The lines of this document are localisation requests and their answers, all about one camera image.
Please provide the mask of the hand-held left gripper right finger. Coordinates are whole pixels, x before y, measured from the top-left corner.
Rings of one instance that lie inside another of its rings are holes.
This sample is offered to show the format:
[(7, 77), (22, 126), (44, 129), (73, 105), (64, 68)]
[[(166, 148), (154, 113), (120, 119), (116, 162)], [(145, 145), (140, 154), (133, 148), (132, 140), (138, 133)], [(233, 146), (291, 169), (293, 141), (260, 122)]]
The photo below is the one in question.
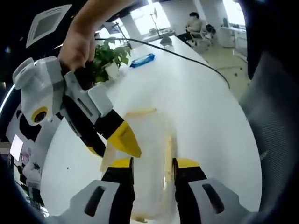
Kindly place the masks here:
[(196, 161), (174, 158), (172, 165), (182, 224), (246, 224), (253, 216), (240, 204), (234, 191), (214, 178), (207, 178)]

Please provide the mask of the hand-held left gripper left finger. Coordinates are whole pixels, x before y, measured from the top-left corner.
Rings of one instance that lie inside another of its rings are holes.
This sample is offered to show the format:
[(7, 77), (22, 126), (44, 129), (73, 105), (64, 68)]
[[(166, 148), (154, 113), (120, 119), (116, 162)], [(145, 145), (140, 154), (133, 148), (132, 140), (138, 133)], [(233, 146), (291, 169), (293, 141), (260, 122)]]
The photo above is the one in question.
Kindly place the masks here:
[(115, 160), (101, 180), (92, 181), (70, 200), (69, 208), (51, 216), (51, 224), (129, 224), (134, 192), (134, 158)]

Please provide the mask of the person's right hand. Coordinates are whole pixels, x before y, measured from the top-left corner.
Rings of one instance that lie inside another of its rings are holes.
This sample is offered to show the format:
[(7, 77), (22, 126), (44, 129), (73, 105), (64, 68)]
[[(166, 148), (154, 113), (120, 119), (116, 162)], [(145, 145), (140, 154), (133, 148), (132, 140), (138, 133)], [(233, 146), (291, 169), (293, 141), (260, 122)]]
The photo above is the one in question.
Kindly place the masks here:
[(60, 63), (69, 70), (75, 71), (84, 68), (86, 62), (93, 61), (94, 56), (94, 32), (87, 34), (70, 28), (58, 55)]

